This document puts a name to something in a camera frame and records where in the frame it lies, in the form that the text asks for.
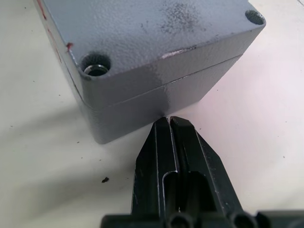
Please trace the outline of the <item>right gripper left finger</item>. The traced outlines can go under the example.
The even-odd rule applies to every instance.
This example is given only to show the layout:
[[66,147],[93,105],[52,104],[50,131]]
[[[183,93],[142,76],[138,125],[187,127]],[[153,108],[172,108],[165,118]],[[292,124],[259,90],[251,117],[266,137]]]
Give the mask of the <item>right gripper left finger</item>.
[[179,162],[167,118],[153,123],[137,156],[132,214],[171,215],[178,211]]

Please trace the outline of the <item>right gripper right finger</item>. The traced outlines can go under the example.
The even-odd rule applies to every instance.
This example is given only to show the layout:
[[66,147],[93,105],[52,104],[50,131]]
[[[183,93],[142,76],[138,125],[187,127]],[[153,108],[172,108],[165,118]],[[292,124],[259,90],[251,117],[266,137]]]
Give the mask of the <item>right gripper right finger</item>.
[[190,121],[174,116],[170,125],[180,165],[181,211],[189,214],[232,214],[242,211],[220,157]]

